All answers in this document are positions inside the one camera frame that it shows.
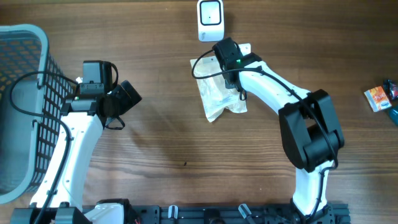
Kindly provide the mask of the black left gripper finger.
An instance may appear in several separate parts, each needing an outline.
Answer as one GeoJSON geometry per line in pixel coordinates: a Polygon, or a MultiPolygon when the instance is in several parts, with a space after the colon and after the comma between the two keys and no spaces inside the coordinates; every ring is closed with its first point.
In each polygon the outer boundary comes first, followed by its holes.
{"type": "Polygon", "coordinates": [[[117,115],[120,116],[130,110],[133,107],[133,100],[130,95],[132,86],[130,83],[122,83],[117,85],[112,91],[112,95],[116,97],[118,112],[117,115]]]}
{"type": "Polygon", "coordinates": [[[129,81],[123,81],[121,83],[121,87],[124,89],[123,102],[126,107],[132,108],[142,100],[141,95],[138,94],[136,89],[131,85],[129,81]]]}

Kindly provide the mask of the beige plastic pouch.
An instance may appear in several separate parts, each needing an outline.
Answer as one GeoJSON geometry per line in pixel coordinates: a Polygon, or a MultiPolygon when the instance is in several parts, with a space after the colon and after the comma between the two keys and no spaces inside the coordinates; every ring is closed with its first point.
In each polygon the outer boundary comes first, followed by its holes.
{"type": "Polygon", "coordinates": [[[212,52],[205,52],[200,58],[191,59],[191,75],[197,81],[198,90],[203,103],[207,120],[214,122],[224,110],[232,113],[247,112],[246,102],[239,99],[239,92],[227,89],[222,75],[210,77],[221,72],[220,65],[215,56],[209,57],[212,52]]]}

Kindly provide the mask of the orange tissue pack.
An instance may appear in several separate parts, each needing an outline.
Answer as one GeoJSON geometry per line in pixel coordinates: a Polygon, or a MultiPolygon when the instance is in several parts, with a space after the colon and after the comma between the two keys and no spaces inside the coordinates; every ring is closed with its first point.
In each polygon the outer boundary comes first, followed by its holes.
{"type": "Polygon", "coordinates": [[[364,95],[374,112],[386,110],[392,106],[382,86],[369,89],[364,92],[364,95]]]}

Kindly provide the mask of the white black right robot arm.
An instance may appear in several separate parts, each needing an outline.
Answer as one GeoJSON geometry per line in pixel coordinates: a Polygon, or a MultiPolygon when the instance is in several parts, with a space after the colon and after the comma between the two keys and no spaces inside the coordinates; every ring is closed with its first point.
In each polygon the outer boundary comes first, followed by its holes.
{"type": "Polygon", "coordinates": [[[282,147],[296,168],[293,205],[303,222],[315,221],[327,205],[328,174],[338,167],[345,144],[330,95],[291,84],[254,53],[234,55],[220,67],[229,84],[256,95],[278,114],[282,147]]]}

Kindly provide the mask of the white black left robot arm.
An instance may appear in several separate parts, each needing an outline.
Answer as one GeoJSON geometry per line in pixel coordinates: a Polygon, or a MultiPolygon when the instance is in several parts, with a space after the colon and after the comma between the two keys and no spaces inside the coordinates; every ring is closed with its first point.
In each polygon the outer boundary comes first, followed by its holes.
{"type": "Polygon", "coordinates": [[[109,123],[141,101],[127,81],[106,90],[98,83],[81,83],[60,111],[58,140],[39,189],[30,206],[16,208],[11,223],[135,223],[127,199],[100,201],[83,212],[83,190],[93,150],[109,123]]]}

